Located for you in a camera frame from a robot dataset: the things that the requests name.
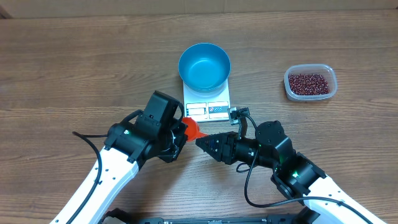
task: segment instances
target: bowl of beans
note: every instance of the bowl of beans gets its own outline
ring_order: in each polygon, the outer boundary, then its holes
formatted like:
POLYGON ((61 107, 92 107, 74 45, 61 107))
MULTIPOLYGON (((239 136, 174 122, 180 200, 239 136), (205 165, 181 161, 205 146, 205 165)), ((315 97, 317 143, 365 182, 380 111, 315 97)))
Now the bowl of beans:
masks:
POLYGON ((285 89, 292 101, 329 99, 337 91, 336 74, 324 64, 294 65, 285 73, 285 89))

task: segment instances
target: plastic bowl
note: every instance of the plastic bowl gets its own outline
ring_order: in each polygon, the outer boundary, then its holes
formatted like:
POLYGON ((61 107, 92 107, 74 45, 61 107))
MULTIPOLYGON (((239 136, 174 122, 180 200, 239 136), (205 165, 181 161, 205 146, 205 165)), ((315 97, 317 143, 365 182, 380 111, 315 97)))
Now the plastic bowl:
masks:
POLYGON ((200 43, 189 47, 178 63, 181 79, 192 90, 215 91, 223 86, 231 71, 231 62, 219 46, 200 43))
POLYGON ((286 95, 292 101, 317 101, 325 100, 334 96, 337 92, 337 79, 333 69, 324 64, 306 64, 291 66, 285 73, 285 89, 286 95), (290 74, 320 74, 323 75, 329 84, 329 93, 322 95, 297 95, 290 88, 289 75, 290 74))

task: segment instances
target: wooden table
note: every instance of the wooden table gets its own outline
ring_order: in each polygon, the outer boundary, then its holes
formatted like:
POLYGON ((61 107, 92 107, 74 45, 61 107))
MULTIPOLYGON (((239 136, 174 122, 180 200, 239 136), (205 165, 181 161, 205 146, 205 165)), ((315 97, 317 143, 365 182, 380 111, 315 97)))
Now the wooden table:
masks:
MULTIPOLYGON (((71 132, 106 133, 143 109, 154 90, 183 100, 178 59, 198 42, 229 54, 233 106, 248 106, 257 123, 278 119, 296 150, 360 204, 398 223, 396 10, 1 20, 0 223, 53 219, 95 162, 71 132), (331 100, 286 98, 284 73, 303 63, 335 69, 339 89, 331 100)), ((209 134, 237 128, 201 124, 209 134)), ((148 161, 109 209, 164 218, 302 209, 249 206, 246 175, 235 168, 188 143, 171 164, 148 161)), ((254 170, 253 201, 284 199, 271 173, 254 170)))

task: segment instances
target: red beans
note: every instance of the red beans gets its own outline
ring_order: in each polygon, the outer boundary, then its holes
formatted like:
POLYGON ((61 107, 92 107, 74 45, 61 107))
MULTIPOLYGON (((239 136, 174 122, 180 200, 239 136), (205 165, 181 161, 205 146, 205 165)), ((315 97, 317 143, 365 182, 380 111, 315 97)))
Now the red beans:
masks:
POLYGON ((289 85, 297 95, 322 95, 329 93, 329 84, 323 75, 290 74, 289 85))

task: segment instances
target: blue plate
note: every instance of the blue plate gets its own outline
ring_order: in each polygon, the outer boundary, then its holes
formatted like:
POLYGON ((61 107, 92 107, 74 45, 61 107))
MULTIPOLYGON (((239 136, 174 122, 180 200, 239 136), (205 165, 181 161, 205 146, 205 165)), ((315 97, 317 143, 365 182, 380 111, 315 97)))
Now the blue plate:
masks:
POLYGON ((178 63, 181 79, 196 91, 211 91, 228 78, 231 62, 226 52, 210 43, 195 44, 181 55, 178 63))

